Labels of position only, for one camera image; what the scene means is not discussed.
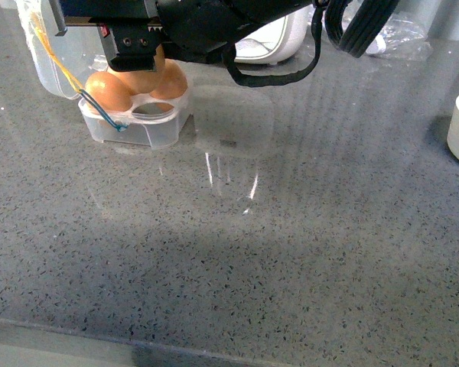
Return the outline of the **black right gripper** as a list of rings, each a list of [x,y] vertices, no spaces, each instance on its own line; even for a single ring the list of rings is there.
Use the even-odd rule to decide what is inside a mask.
[[[216,63],[228,47],[309,1],[62,1],[63,26],[94,26],[109,67],[156,71],[169,59]]]

